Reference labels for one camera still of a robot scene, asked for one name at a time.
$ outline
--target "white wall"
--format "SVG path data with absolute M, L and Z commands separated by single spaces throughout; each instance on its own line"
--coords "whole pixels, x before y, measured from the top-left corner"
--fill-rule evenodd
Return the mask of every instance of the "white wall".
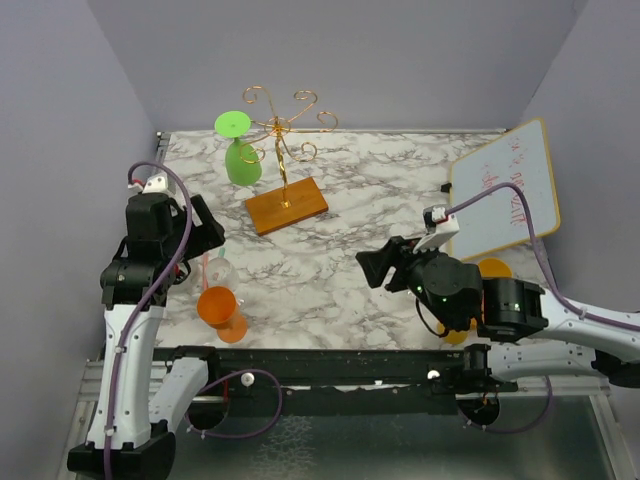
M 348 128 L 512 127 L 585 1 L 89 4 L 151 120 L 177 130 L 247 107 L 255 84 L 283 115 L 314 89 Z
M 562 226 L 547 237 L 572 298 L 640 310 L 640 2 L 590 0 L 523 120 L 545 118 Z M 616 403 L 640 472 L 640 392 Z
M 84 0 L 0 5 L 0 471 L 53 478 L 154 129 Z

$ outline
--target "purple cable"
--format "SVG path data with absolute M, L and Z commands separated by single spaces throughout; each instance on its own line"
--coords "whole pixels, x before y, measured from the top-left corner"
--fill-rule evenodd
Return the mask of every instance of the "purple cable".
M 460 412 L 460 415 L 462 415 L 462 418 L 464 418 L 467 421 L 467 424 L 471 425 L 473 428 L 477 428 L 478 430 L 482 430 L 484 432 L 496 433 L 498 435 L 514 435 L 516 433 L 528 432 L 529 430 L 533 430 L 542 422 L 544 422 L 549 416 L 549 413 L 551 412 L 551 406 L 553 405 L 553 387 L 551 386 L 551 380 L 549 380 L 549 377 L 544 377 L 544 381 L 547 384 L 547 391 L 549 392 L 549 394 L 547 395 L 547 404 L 544 406 L 544 410 L 538 416 L 538 418 L 536 418 L 533 422 L 527 425 L 524 425 L 522 427 L 513 428 L 513 429 L 493 428 L 493 427 L 487 427 L 487 426 L 483 427 L 482 425 L 478 425 L 477 423 L 474 423 L 471 420 L 469 420 L 469 417 L 467 417 L 462 412 L 462 410 L 458 409 L 458 411 Z
M 278 391 L 278 407 L 276 408 L 276 413 L 273 415 L 273 417 L 271 418 L 271 420 L 269 420 L 269 422 L 262 428 L 259 428 L 258 430 L 254 431 L 254 432 L 249 432 L 249 433 L 241 433 L 239 435 L 227 435 L 224 433 L 215 433 L 215 432 L 207 432 L 206 430 L 198 430 L 197 428 L 195 428 L 192 424 L 191 424 L 191 420 L 189 420 L 189 415 L 185 415 L 184 418 L 187 422 L 189 422 L 189 428 L 195 430 L 196 432 L 200 433 L 200 434 L 204 434 L 208 437 L 213 437 L 213 438 L 225 438 L 227 440 L 244 440 L 246 438 L 253 438 L 253 437 L 257 437 L 258 435 L 263 434 L 264 432 L 266 432 L 267 430 L 269 430 L 271 427 L 273 427 L 276 422 L 278 421 L 278 419 L 280 418 L 280 412 L 282 412 L 282 386 L 280 385 L 280 382 L 278 382 L 278 379 L 272 374 L 267 372 L 266 370 L 259 370 L 259 369 L 254 369 L 254 368 L 250 368 L 248 370 L 240 370 L 237 372 L 233 372 L 230 373 L 229 375 L 225 375 L 224 377 L 221 377 L 219 379 L 217 379 L 215 382 L 211 382 L 209 385 L 205 386 L 202 390 L 200 390 L 199 393 L 204 393 L 207 390 L 220 385 L 222 382 L 225 382 L 227 380 L 230 380 L 232 378 L 238 377 L 240 375 L 244 375 L 245 373 L 259 373 L 261 375 L 266 375 L 267 377 L 269 377 L 274 385 L 276 386 L 276 390 Z
M 478 195 L 471 197 L 469 200 L 462 202 L 459 205 L 456 205 L 455 207 L 451 207 L 448 210 L 445 211 L 446 215 L 451 215 L 454 213 L 459 212 L 460 210 L 467 208 L 469 205 L 473 205 L 474 203 L 476 203 L 478 200 L 486 197 L 487 195 L 491 195 L 493 192 L 495 192 L 496 190 L 499 190 L 501 188 L 510 188 L 511 190 L 513 190 L 514 192 L 516 192 L 516 194 L 518 195 L 518 197 L 520 197 L 520 200 L 522 201 L 522 207 L 524 208 L 525 211 L 525 217 L 527 220 L 527 228 L 529 230 L 529 239 L 531 240 L 531 246 L 533 247 L 533 253 L 536 256 L 536 260 L 538 261 L 538 265 L 540 265 L 540 269 L 542 270 L 542 274 L 544 275 L 544 278 L 547 280 L 547 283 L 549 284 L 549 289 L 551 290 L 551 293 L 553 293 L 553 296 L 556 297 L 556 299 L 558 300 L 558 302 L 560 302 L 560 304 L 565 307 L 567 310 L 569 310 L 572 313 L 575 313 L 576 315 L 578 315 L 579 317 L 584 317 L 584 318 L 588 318 L 589 320 L 593 320 L 594 322 L 597 323 L 603 323 L 605 325 L 609 325 L 612 327 L 618 327 L 618 328 L 623 328 L 626 330 L 631 330 L 634 332 L 640 332 L 640 325 L 631 325 L 629 323 L 624 323 L 624 322 L 619 322 L 617 320 L 612 320 L 610 318 L 606 318 L 606 317 L 601 317 L 600 315 L 594 315 L 593 313 L 589 313 L 586 312 L 583 314 L 583 311 L 581 309 L 579 309 L 578 307 L 574 306 L 571 302 L 569 302 L 569 300 L 567 300 L 564 295 L 562 295 L 562 293 L 560 293 L 560 290 L 558 290 L 558 286 L 556 285 L 554 279 L 553 279 L 553 274 L 551 273 L 551 271 L 549 270 L 549 268 L 547 267 L 547 265 L 545 264 L 544 261 L 544 251 L 542 246 L 540 246 L 540 244 L 536 241 L 536 234 L 535 231 L 533 230 L 533 220 L 531 219 L 531 210 L 529 209 L 529 204 L 527 203 L 527 199 L 524 197 L 524 193 L 522 192 L 522 190 L 520 190 L 520 188 L 518 188 L 515 184 L 510 183 L 510 182 L 504 182 L 504 183 L 499 183 L 497 185 L 494 185 L 493 187 L 491 187 L 488 190 L 485 190 L 482 193 L 479 193 Z
M 126 344 L 127 337 L 129 336 L 129 331 L 133 326 L 138 314 L 142 311 L 145 305 L 151 300 L 151 296 L 156 292 L 158 287 L 162 284 L 162 282 L 169 276 L 173 268 L 177 265 L 177 263 L 182 258 L 182 253 L 187 245 L 187 241 L 189 240 L 189 234 L 191 233 L 191 226 L 193 225 L 193 214 L 191 212 L 191 200 L 189 198 L 189 191 L 185 184 L 180 180 L 180 177 L 176 175 L 173 170 L 165 167 L 160 163 L 155 162 L 138 162 L 134 163 L 131 168 L 129 168 L 129 172 L 127 173 L 127 178 L 129 184 L 133 183 L 133 172 L 142 166 L 150 166 L 159 168 L 164 171 L 167 175 L 169 175 L 173 180 L 175 180 L 176 185 L 180 188 L 182 195 L 184 196 L 185 202 L 185 210 L 187 213 L 187 223 L 185 225 L 184 233 L 182 234 L 182 239 L 178 244 L 178 248 L 176 252 L 169 260 L 169 263 L 165 267 L 165 269 L 160 273 L 155 282 L 149 287 L 149 289 L 144 293 L 138 304 L 135 306 L 127 323 L 125 323 L 122 328 L 122 332 L 120 332 L 120 339 L 118 340 L 117 346 L 120 348 L 124 348 Z M 122 352 L 116 352 L 113 358 L 113 369 L 111 370 L 111 381 L 109 382 L 109 400 L 107 402 L 107 420 L 105 425 L 105 431 L 109 431 L 113 429 L 113 416 L 116 409 L 116 392 L 118 389 L 118 377 L 120 376 L 120 362 L 122 360 Z M 111 480 L 113 478 L 113 473 L 111 471 L 111 436 L 105 433 L 104 437 L 104 451 L 103 451 L 103 462 L 104 462 L 104 476 L 106 480 Z

